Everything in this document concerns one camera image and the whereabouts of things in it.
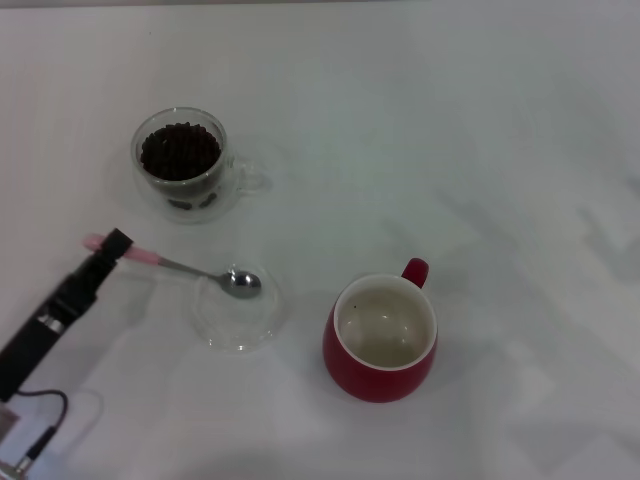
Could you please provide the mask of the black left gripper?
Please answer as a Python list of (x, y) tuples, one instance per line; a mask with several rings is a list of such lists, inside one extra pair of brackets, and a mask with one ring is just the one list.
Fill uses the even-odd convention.
[(95, 303), (98, 289), (132, 247), (119, 229), (90, 234), (83, 245), (92, 253), (31, 314), (1, 349), (1, 401), (7, 402), (35, 371), (71, 325)]

